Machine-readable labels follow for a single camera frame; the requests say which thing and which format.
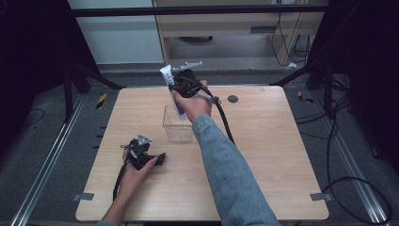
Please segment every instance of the wire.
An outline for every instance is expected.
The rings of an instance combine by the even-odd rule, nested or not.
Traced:
[[[309,136],[309,137],[315,137],[315,138],[321,138],[321,139],[328,139],[328,137],[318,137],[318,136],[311,135],[311,134],[307,134],[307,133],[304,133],[304,132],[299,132],[299,134],[306,135],[306,136]]]
[[[6,0],[3,0],[3,1],[4,1],[4,9],[3,9],[3,11],[0,12],[0,15],[3,15],[7,11],[7,2],[6,2]]]
[[[188,81],[189,83],[192,83],[192,84],[196,85],[197,87],[202,89],[206,94],[211,96],[211,98],[213,99],[212,103],[216,105],[217,110],[219,111],[220,117],[223,120],[223,124],[225,126],[227,136],[229,137],[229,140],[235,145],[234,139],[232,138],[232,134],[231,134],[229,123],[227,122],[226,115],[225,115],[225,113],[223,111],[222,106],[220,105],[221,103],[218,100],[218,97],[215,97],[214,95],[212,95],[211,91],[208,90],[208,88],[206,88],[205,86],[203,86],[200,81],[194,81],[194,80],[192,80],[190,78],[183,77],[183,76],[179,77],[179,79],[183,79],[185,81]]]
[[[124,170],[129,163],[130,163],[130,161],[129,161],[128,157],[126,157],[123,166],[120,168],[120,174],[118,174],[117,182],[115,183],[115,186],[114,186],[114,191],[112,193],[112,200],[115,200],[118,196],[118,191],[120,189],[120,181],[123,177]]]
[[[316,120],[319,120],[319,119],[325,117],[326,114],[327,114],[327,113],[324,113],[323,115],[320,115],[320,116],[318,116],[318,117],[316,117],[316,118],[313,118],[313,119],[311,119],[311,120],[308,120],[308,121],[300,121],[300,122],[297,122],[296,124],[305,124],[305,123],[309,123],[309,122],[312,122],[312,121],[316,121]]]
[[[302,119],[305,119],[305,118],[308,118],[308,117],[312,117],[312,116],[316,116],[316,115],[320,115],[320,114],[323,114],[323,113],[316,113],[316,114],[312,114],[312,115],[307,115],[307,116],[302,116],[302,117],[298,117],[298,118],[295,118],[295,120],[297,121],[297,120],[302,120]]]
[[[329,156],[330,156],[330,145],[331,145],[331,140],[332,140],[332,138],[333,138],[333,136],[334,136],[334,130],[335,130],[335,128],[337,127],[337,119],[336,119],[336,116],[337,116],[337,112],[338,112],[337,110],[338,110],[338,109],[339,109],[339,108],[335,108],[335,110],[333,111],[333,114],[332,114],[333,123],[332,123],[332,126],[331,126],[331,132],[330,132],[330,134],[329,134],[328,142],[327,142],[327,186],[323,189],[323,193],[326,192],[327,189],[329,189],[329,190],[330,190],[330,193],[331,193],[331,196],[332,196],[333,199],[337,202],[337,204],[339,204],[339,205],[341,206],[341,208],[342,208],[346,213],[348,213],[348,214],[349,214],[350,216],[352,216],[353,218],[356,218],[356,219],[359,220],[360,222],[367,223],[367,224],[371,224],[371,225],[382,225],[382,224],[387,224],[387,223],[391,220],[391,217],[392,217],[391,205],[389,204],[389,202],[387,201],[387,199],[385,198],[385,196],[383,195],[383,193],[382,193],[380,190],[378,190],[377,187],[375,187],[375,186],[373,186],[371,183],[369,183],[369,182],[367,182],[367,181],[365,181],[365,180],[363,180],[363,179],[357,178],[357,177],[342,177],[342,178],[339,178],[339,179],[337,179],[337,180],[331,182],[331,176],[330,176],[330,161],[329,161]],[[335,184],[337,184],[337,183],[339,183],[339,182],[341,182],[341,181],[348,181],[348,180],[349,180],[349,181],[355,180],[355,181],[363,182],[364,184],[369,185],[374,191],[376,191],[376,193],[378,193],[378,195],[379,195],[380,198],[384,201],[384,203],[386,204],[386,207],[388,208],[388,214],[387,214],[387,218],[386,218],[385,220],[383,220],[383,221],[381,221],[381,222],[375,223],[375,222],[372,222],[372,221],[370,221],[370,220],[361,218],[361,217],[355,215],[354,213],[352,213],[351,211],[349,211],[349,210],[339,201],[339,199],[337,198],[337,195],[335,194],[335,191],[334,191],[334,189],[333,189],[333,185],[335,185]]]
[[[311,52],[311,35],[308,35],[308,37],[307,37],[308,40],[307,40],[307,43],[306,43],[305,50],[296,50],[296,46],[298,44],[298,41],[299,41],[300,37],[301,36],[298,35],[298,37],[296,38],[295,45],[294,45],[294,53],[298,57],[305,57],[304,60],[305,60],[305,62],[307,62],[309,54]]]
[[[39,117],[39,119],[36,120],[36,121],[30,122],[30,123],[28,123],[28,124],[23,124],[22,126],[30,126],[30,125],[33,125],[33,124],[38,123],[39,121],[41,121],[41,119],[43,119],[43,117],[44,117],[44,110],[42,110],[42,109],[40,109],[40,108],[32,108],[32,109],[31,109],[31,112],[32,112],[32,111],[35,111],[35,110],[41,111],[41,116]]]
[[[279,58],[277,57],[277,53],[276,53],[276,50],[275,50],[275,48],[274,48],[274,36],[275,36],[275,34],[276,34],[276,32],[277,32],[278,29],[279,29],[279,32],[280,32],[280,34],[281,34],[282,42],[284,43],[285,54],[287,55],[287,57],[290,58],[290,59],[293,61],[293,63],[304,62],[305,60],[295,60],[295,59],[292,59],[292,58],[290,57],[290,54],[288,53],[287,43],[285,42],[285,38],[284,38],[284,36],[283,36],[283,34],[282,34],[282,29],[281,29],[281,12],[280,12],[280,13],[279,13],[279,19],[278,19],[277,25],[276,25],[276,29],[275,29],[275,31],[274,31],[274,33],[273,33],[273,35],[272,35],[272,41],[271,41],[271,42],[272,42],[272,49],[273,49],[273,52],[274,52],[274,54],[275,54],[275,56],[276,56],[276,59],[277,59],[277,62],[279,63],[279,65],[280,65],[280,66],[288,66],[288,64],[282,64],[282,63],[279,62]]]

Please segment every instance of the black pole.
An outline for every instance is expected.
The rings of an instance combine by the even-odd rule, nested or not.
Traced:
[[[205,6],[161,8],[90,8],[71,10],[48,10],[47,13],[74,17],[152,16],[184,14],[229,14],[272,12],[324,12],[329,4],[315,5],[254,5],[254,6]]]

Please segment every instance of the blue jean jacket sleeve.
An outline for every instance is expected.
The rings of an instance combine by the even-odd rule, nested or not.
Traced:
[[[280,225],[246,160],[212,118],[193,121],[202,159],[223,225]]]

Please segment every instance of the fingers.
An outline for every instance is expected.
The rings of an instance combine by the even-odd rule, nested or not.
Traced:
[[[180,95],[180,93],[176,90],[173,90],[173,97],[177,102],[180,102],[183,98],[182,95]]]
[[[140,171],[144,171],[144,173],[147,174],[152,169],[152,167],[155,165],[157,159],[158,159],[158,157],[152,158],[150,161],[147,162],[147,164]]]

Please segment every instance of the aluminum rail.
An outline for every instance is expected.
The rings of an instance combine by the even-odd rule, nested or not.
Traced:
[[[319,106],[321,112],[324,112],[325,110],[322,105],[323,98],[320,96],[321,94],[318,93],[317,91],[311,91],[311,95],[314,97],[314,101]],[[328,128],[332,129],[332,123],[333,123],[332,120],[328,116],[325,116],[324,118],[326,120]],[[352,177],[357,177],[366,180],[366,177],[364,176],[360,167],[356,163],[355,158],[352,156],[349,148],[346,146],[340,131],[337,131],[336,135],[332,139],[332,143],[334,143],[334,145],[336,146],[337,151],[349,175]],[[356,190],[358,191],[358,194],[372,222],[378,223],[386,220],[387,216],[384,210],[382,209],[382,206],[379,203],[374,191],[368,185],[363,184],[361,182],[356,181],[353,182],[353,184]]]
[[[71,116],[71,119],[64,123],[61,128],[61,131],[56,138],[56,141],[47,155],[46,160],[44,161],[41,170],[36,177],[35,182],[31,186],[28,194],[25,196],[23,203],[21,204],[20,208],[18,209],[17,213],[14,215],[13,219],[11,220],[10,225],[12,226],[23,226],[29,220],[29,217],[33,211],[33,208],[36,205],[36,202],[39,199],[41,191],[44,189],[46,182],[53,171],[54,165],[59,157],[59,154],[64,147],[64,144],[73,128],[74,123],[76,122],[77,116],[79,115],[80,110],[82,109],[82,103],[84,102],[86,94],[80,94],[76,100],[75,110]]]

